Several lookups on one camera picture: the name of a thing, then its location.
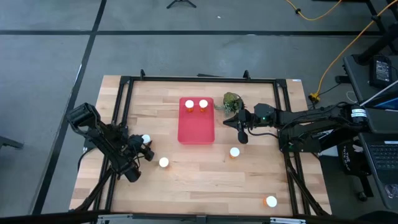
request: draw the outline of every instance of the wooden tabletop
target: wooden tabletop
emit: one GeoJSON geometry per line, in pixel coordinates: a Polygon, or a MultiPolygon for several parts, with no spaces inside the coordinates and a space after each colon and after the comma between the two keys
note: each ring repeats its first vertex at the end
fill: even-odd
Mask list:
{"type": "MultiPolygon", "coordinates": [[[[110,123],[120,76],[104,76],[96,108],[104,123],[110,123]]],[[[300,80],[287,80],[292,111],[307,110],[300,80]]],[[[260,83],[134,82],[129,109],[129,134],[149,134],[155,157],[141,159],[142,175],[135,183],[125,176],[116,182],[112,211],[139,213],[206,213],[217,215],[290,216],[286,169],[278,142],[271,136],[249,136],[240,144],[237,131],[223,125],[223,111],[215,111],[215,142],[209,146],[187,146],[177,141],[178,101],[183,96],[212,97],[222,105],[223,95],[239,94],[249,111],[257,103],[275,106],[273,87],[260,83]],[[229,150],[238,147],[241,155],[229,158],[229,150]],[[168,168],[159,167],[161,157],[169,158],[168,168]],[[274,208],[263,204],[264,197],[278,200],[274,208]]],[[[119,119],[123,112],[124,89],[119,119]]],[[[282,105],[283,93],[280,90],[282,105]]],[[[256,133],[274,128],[258,128],[256,133]]],[[[301,153],[305,183],[318,203],[331,213],[319,161],[301,153]]],[[[81,162],[70,208],[79,206],[98,182],[103,155],[99,150],[88,153],[81,162]]],[[[108,186],[102,198],[106,198],[108,186]]],[[[299,209],[302,201],[296,188],[299,209]]]]}

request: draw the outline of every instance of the black floor stripe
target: black floor stripe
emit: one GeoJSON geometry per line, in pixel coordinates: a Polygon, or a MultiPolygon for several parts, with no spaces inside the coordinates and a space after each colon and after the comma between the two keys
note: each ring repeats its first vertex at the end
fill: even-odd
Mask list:
{"type": "MultiPolygon", "coordinates": [[[[98,27],[101,22],[102,15],[104,13],[106,5],[106,0],[101,1],[101,5],[99,6],[98,13],[95,19],[95,23],[93,26],[93,32],[96,32],[98,30],[98,27]]],[[[81,65],[80,69],[78,71],[75,83],[73,85],[73,88],[71,90],[67,106],[65,108],[65,111],[63,112],[62,115],[62,120],[60,123],[60,126],[58,127],[57,134],[55,135],[54,142],[52,144],[49,158],[47,159],[47,163],[45,166],[45,172],[42,175],[41,181],[40,181],[40,188],[36,193],[35,200],[34,200],[34,206],[32,208],[32,214],[33,215],[38,215],[42,213],[42,209],[45,203],[45,198],[47,197],[47,193],[50,188],[51,180],[55,172],[55,168],[57,166],[58,158],[61,153],[63,141],[65,140],[65,135],[67,133],[68,129],[68,123],[66,121],[65,115],[72,110],[75,107],[76,99],[79,93],[79,89],[81,86],[81,83],[83,81],[83,77],[86,71],[88,59],[91,54],[91,50],[93,49],[94,41],[95,41],[95,35],[91,34],[90,38],[88,39],[88,43],[86,46],[85,53],[83,54],[83,58],[81,60],[81,65]]]]}
{"type": "MultiPolygon", "coordinates": [[[[0,35],[281,35],[281,36],[348,36],[361,31],[274,31],[274,30],[0,30],[0,35]]],[[[378,36],[366,31],[363,36],[378,36]]]]}

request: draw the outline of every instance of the red tray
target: red tray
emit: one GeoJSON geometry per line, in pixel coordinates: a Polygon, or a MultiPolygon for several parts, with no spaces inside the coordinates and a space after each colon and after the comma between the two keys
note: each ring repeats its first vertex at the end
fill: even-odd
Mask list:
{"type": "Polygon", "coordinates": [[[181,144],[212,144],[214,135],[214,102],[210,97],[182,97],[178,114],[178,141],[181,144]],[[193,101],[193,111],[185,107],[187,100],[193,101]],[[205,112],[200,111],[199,101],[207,100],[205,112]]]}

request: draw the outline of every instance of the green plant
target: green plant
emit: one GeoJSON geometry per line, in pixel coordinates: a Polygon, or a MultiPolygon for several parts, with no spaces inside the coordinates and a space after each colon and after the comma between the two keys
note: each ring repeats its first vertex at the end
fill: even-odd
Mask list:
{"type": "Polygon", "coordinates": [[[218,106],[214,104],[216,110],[223,110],[225,116],[230,113],[236,113],[239,110],[239,102],[241,102],[241,97],[236,93],[227,92],[224,94],[223,105],[218,106]]]}

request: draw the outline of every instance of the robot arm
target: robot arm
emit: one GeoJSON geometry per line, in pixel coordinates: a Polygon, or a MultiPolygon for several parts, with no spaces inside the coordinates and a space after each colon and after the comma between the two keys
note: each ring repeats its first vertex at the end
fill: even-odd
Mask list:
{"type": "Polygon", "coordinates": [[[127,129],[104,124],[93,105],[84,103],[67,114],[72,130],[91,141],[111,162],[111,168],[118,175],[125,175],[135,182],[141,175],[136,162],[139,153],[151,161],[154,153],[149,144],[143,145],[140,135],[128,136],[127,129]]]}
{"type": "Polygon", "coordinates": [[[278,138],[282,151],[290,152],[319,152],[320,138],[324,131],[344,129],[353,132],[368,129],[365,116],[353,116],[357,111],[364,110],[356,105],[338,103],[316,110],[289,112],[259,103],[250,113],[241,105],[241,109],[223,124],[238,130],[240,143],[248,143],[248,136],[244,129],[252,130],[258,127],[274,127],[279,130],[278,138]]]}

